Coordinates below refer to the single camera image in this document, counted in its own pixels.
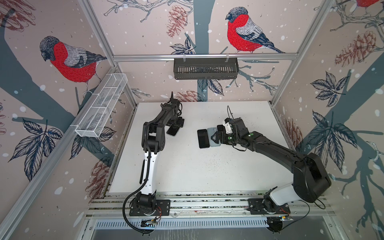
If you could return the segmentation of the light blue case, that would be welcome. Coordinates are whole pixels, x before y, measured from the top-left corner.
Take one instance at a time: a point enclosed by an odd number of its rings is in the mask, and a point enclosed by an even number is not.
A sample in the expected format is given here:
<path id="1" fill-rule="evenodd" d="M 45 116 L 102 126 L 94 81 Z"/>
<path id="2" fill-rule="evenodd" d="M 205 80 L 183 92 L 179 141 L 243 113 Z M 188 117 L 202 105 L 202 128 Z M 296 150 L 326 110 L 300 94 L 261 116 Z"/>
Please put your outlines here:
<path id="1" fill-rule="evenodd" d="M 210 147 L 211 148 L 219 147 L 221 145 L 221 143 L 219 140 L 217 140 L 218 128 L 217 127 L 208 128 L 207 132 L 208 132 Z"/>

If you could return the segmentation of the bare black phone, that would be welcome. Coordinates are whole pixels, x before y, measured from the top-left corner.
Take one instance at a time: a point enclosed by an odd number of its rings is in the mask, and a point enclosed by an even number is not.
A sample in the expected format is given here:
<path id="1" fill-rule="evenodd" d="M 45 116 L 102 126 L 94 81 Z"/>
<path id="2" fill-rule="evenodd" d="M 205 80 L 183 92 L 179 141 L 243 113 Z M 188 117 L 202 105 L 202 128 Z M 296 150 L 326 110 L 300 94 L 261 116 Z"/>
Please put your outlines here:
<path id="1" fill-rule="evenodd" d="M 217 125 L 217 132 L 219 133 L 226 133 L 226 128 L 224 125 Z"/>
<path id="2" fill-rule="evenodd" d="M 200 149 L 206 149 L 210 147 L 210 140 L 207 129 L 201 129 L 197 131 L 198 142 Z"/>

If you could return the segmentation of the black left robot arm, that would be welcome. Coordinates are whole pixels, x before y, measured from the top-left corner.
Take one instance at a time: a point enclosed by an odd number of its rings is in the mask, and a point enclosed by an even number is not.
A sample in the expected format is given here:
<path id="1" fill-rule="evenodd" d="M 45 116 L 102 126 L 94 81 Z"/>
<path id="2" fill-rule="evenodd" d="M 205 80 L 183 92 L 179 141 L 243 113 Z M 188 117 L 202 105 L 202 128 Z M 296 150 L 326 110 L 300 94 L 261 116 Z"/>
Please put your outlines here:
<path id="1" fill-rule="evenodd" d="M 183 105 L 177 99 L 170 99 L 161 104 L 160 113 L 151 121 L 143 125 L 142 147 L 145 153 L 143 160 L 140 184 L 142 188 L 135 197 L 138 206 L 154 211 L 156 209 L 156 187 L 154 174 L 159 153 L 163 151 L 166 143 L 166 134 L 171 135 L 172 129 L 176 132 L 184 126 L 182 115 Z"/>

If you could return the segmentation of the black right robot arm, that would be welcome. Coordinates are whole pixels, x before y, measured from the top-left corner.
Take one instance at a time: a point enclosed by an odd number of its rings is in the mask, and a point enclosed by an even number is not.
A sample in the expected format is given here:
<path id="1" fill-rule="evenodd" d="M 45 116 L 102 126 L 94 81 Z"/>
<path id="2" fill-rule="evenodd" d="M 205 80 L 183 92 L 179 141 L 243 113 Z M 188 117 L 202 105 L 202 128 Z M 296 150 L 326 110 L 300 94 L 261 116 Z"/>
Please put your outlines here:
<path id="1" fill-rule="evenodd" d="M 210 138 L 216 144 L 240 145 L 269 157 L 293 174 L 293 182 L 275 187 L 264 195 L 263 205 L 268 212 L 298 200 L 315 203 L 332 184 L 318 155 L 302 154 L 271 141 L 259 132 L 249 132 L 241 118 L 225 119 Z"/>

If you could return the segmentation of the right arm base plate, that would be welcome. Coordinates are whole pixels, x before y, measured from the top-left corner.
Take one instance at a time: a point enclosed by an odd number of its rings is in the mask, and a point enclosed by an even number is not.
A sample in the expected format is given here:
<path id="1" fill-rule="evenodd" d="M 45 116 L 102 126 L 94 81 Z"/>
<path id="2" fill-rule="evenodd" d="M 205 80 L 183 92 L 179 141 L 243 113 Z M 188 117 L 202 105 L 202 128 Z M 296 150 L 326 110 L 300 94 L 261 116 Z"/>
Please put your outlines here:
<path id="1" fill-rule="evenodd" d="M 272 200 L 266 199 L 248 199 L 247 211 L 251 215 L 290 215 L 291 211 L 288 204 L 276 205 Z"/>

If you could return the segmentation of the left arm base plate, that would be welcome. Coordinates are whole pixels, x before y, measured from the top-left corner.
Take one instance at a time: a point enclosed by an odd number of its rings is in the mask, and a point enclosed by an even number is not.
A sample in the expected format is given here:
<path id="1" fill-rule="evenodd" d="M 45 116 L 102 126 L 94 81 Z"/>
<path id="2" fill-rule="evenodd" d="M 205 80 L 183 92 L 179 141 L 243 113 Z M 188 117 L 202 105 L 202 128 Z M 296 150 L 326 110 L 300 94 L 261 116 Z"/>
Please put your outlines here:
<path id="1" fill-rule="evenodd" d="M 170 200 L 156 200 L 149 203 L 149 206 L 138 203 L 133 200 L 130 208 L 130 217 L 154 217 L 154 216 L 168 216 L 170 214 L 171 201 Z"/>

